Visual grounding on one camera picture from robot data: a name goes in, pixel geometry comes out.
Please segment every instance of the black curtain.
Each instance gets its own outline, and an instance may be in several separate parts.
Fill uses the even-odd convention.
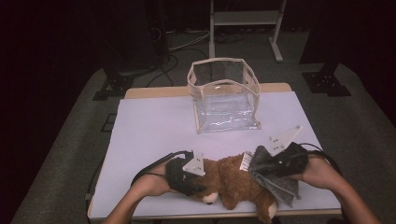
[[[2,222],[13,218],[103,59],[136,67],[158,61],[144,2],[103,0],[95,4],[111,6],[95,8],[88,0],[1,1]]]
[[[396,2],[322,0],[301,63],[337,61],[357,73],[396,123]]]

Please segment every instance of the stuffed animal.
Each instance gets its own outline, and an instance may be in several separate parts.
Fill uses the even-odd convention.
[[[191,197],[212,204],[218,196],[225,208],[232,210],[242,201],[256,204],[257,216],[266,224],[272,223],[277,206],[275,196],[259,185],[247,171],[240,170],[243,154],[212,161],[204,159],[204,176],[196,176],[191,182],[206,186],[206,190]]]

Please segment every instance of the human arm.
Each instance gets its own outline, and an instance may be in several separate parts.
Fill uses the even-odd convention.
[[[165,164],[166,162],[149,171],[158,175],[142,175],[137,179],[102,223],[129,223],[134,210],[144,197],[160,196],[165,192],[173,191],[170,189],[166,179],[161,176],[165,174]]]
[[[380,223],[356,190],[320,156],[310,156],[305,171],[290,176],[307,184],[330,190],[353,224]]]

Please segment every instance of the floor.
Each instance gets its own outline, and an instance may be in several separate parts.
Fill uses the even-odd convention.
[[[196,33],[169,34],[169,45],[180,46],[197,38]],[[271,32],[227,35],[230,41],[216,45],[217,57],[242,58],[260,82],[287,82],[296,92],[322,147],[338,161],[345,178],[383,223],[396,219],[396,131],[359,77],[342,64],[335,71],[351,93],[347,97],[313,94],[302,76],[322,64],[299,64],[308,32],[281,32],[277,63],[268,43]],[[207,41],[173,52],[163,71],[138,77],[133,88],[184,86],[191,63],[208,55]],[[93,101],[106,80],[102,69],[92,74],[78,97],[46,161],[41,167],[12,223],[88,223],[86,196],[94,190],[95,177],[106,155],[111,132],[103,130],[106,119],[116,114],[121,97]],[[332,215],[281,217],[283,224],[326,223]],[[218,223],[259,223],[253,218],[225,218]],[[164,220],[163,223],[214,223],[213,219]]]

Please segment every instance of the clear plastic box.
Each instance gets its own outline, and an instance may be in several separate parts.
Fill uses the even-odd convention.
[[[192,63],[187,75],[198,133],[260,129],[256,119],[260,84],[242,59]]]

